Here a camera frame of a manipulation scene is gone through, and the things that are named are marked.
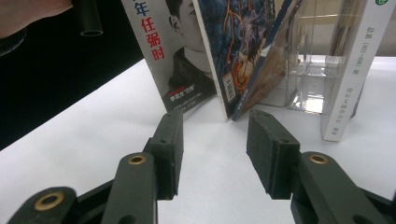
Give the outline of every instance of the white table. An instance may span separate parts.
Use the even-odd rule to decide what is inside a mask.
[[[271,106],[300,141],[338,161],[361,188],[391,199],[396,190],[396,58],[375,58],[357,116],[340,143],[320,137],[320,116]],[[142,151],[165,109],[145,61],[0,152],[0,223],[49,187],[80,195],[114,178],[120,159]],[[219,99],[184,120],[179,195],[159,202],[162,224],[294,223],[290,201],[272,201],[246,154],[248,113],[224,120]]]

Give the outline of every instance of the book spine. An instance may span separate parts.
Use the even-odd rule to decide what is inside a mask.
[[[229,117],[227,115],[226,105],[225,105],[225,102],[224,102],[225,99],[223,98],[223,95],[221,94],[221,87],[220,87],[220,84],[219,84],[219,77],[218,77],[218,74],[216,73],[216,68],[215,68],[215,64],[214,64],[214,61],[213,61],[212,54],[210,53],[211,50],[210,50],[210,47],[209,47],[210,46],[209,39],[207,37],[207,32],[206,32],[206,29],[205,29],[204,19],[202,17],[202,12],[201,12],[201,9],[200,9],[200,6],[199,6],[199,2],[198,2],[198,0],[192,0],[192,2],[194,4],[195,14],[197,16],[199,27],[201,29],[202,39],[204,40],[204,43],[205,43],[205,50],[206,50],[207,58],[209,59],[209,65],[210,65],[210,69],[212,71],[213,80],[215,82],[216,91],[218,92],[218,97],[219,97],[219,100],[220,100],[221,109],[222,109],[224,117],[226,119],[228,119]]]
[[[364,81],[370,70],[382,37],[395,8],[396,1],[367,0],[357,21],[357,32],[346,43],[345,58],[340,57],[343,68],[338,91],[323,104],[322,136],[327,141],[341,141],[347,123],[358,102]]]

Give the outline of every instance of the clear acrylic holder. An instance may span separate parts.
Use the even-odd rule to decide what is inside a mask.
[[[330,17],[336,17],[336,14],[317,15],[317,0],[304,0],[299,5],[289,20],[286,75],[259,104],[306,113],[322,112],[326,55],[313,55],[314,31],[318,20]]]

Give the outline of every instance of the magazine cover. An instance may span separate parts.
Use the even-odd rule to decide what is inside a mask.
[[[167,111],[217,94],[191,0],[122,3]]]
[[[274,0],[193,0],[223,112],[229,119],[275,20]]]
[[[233,112],[232,120],[257,104],[276,86],[287,73],[288,29],[304,0],[285,0],[267,39],[267,48],[262,52],[258,65],[247,84],[242,98]]]
[[[395,5],[387,0],[343,1],[324,70],[324,140],[341,141]]]

